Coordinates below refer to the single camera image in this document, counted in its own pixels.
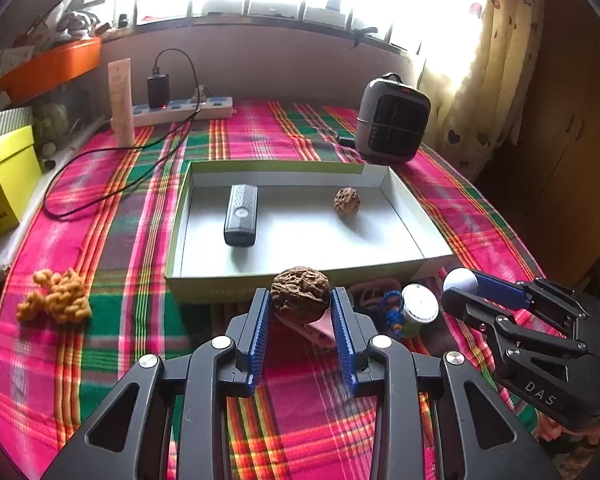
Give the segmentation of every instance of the power adapter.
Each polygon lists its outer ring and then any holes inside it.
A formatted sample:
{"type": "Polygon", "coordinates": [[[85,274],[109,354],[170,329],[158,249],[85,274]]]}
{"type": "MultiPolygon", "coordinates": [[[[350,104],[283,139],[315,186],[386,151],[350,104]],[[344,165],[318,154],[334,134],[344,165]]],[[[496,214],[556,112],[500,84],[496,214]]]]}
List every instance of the power adapter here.
{"type": "Polygon", "coordinates": [[[146,92],[149,108],[166,108],[171,101],[169,74],[160,74],[160,68],[154,66],[153,75],[146,79],[146,92]]]}

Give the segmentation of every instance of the orange tray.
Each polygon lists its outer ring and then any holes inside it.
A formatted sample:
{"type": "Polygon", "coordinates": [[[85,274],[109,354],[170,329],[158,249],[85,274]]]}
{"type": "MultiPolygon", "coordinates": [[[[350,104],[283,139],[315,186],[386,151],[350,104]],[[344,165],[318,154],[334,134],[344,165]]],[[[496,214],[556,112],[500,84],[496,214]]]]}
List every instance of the orange tray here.
{"type": "Polygon", "coordinates": [[[20,105],[100,65],[100,38],[74,41],[43,52],[0,78],[14,105],[20,105]]]}

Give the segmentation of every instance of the metal bolt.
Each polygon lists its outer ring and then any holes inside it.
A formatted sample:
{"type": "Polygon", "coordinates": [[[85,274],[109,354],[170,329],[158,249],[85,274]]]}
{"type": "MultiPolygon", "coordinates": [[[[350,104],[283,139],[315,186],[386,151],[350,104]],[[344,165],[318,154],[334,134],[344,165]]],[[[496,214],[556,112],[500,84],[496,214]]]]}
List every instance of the metal bolt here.
{"type": "Polygon", "coordinates": [[[391,338],[387,335],[375,335],[371,338],[371,344],[376,348],[389,348],[391,346],[391,338]]]}
{"type": "Polygon", "coordinates": [[[223,348],[229,348],[231,345],[231,338],[225,335],[219,335],[211,340],[211,346],[216,350],[222,350],[223,348]]]}
{"type": "Polygon", "coordinates": [[[158,356],[153,354],[145,354],[141,358],[138,359],[138,364],[142,368],[153,368],[158,364],[158,356]]]}
{"type": "Polygon", "coordinates": [[[447,352],[445,359],[447,363],[456,366],[464,363],[464,356],[460,352],[456,352],[455,350],[447,352]]]}

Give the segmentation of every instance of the white power strip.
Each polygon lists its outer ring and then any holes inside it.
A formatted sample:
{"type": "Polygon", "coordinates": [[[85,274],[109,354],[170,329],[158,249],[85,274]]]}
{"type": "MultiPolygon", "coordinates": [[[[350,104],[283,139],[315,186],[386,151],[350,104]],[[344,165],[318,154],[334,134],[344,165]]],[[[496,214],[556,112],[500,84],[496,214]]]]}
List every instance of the white power strip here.
{"type": "MultiPolygon", "coordinates": [[[[149,105],[134,106],[134,126],[150,126],[151,124],[179,123],[189,117],[196,109],[192,99],[170,101],[164,108],[149,108],[149,105]]],[[[207,97],[200,103],[200,111],[195,120],[229,119],[234,114],[232,97],[207,97]]]]}

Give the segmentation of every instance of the open cardboard box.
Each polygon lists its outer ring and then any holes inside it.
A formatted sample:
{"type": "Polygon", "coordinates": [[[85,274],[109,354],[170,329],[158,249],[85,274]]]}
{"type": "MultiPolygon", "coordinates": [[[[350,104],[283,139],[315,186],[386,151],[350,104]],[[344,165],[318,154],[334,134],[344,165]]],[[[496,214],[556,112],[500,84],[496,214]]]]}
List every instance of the open cardboard box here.
{"type": "Polygon", "coordinates": [[[452,251],[400,178],[386,166],[337,162],[194,162],[180,189],[166,281],[180,304],[250,300],[295,266],[318,269],[331,286],[380,277],[432,276],[452,251]],[[233,184],[258,186],[256,243],[224,243],[233,184]],[[358,190],[358,214],[340,218],[333,198],[358,190]]]}

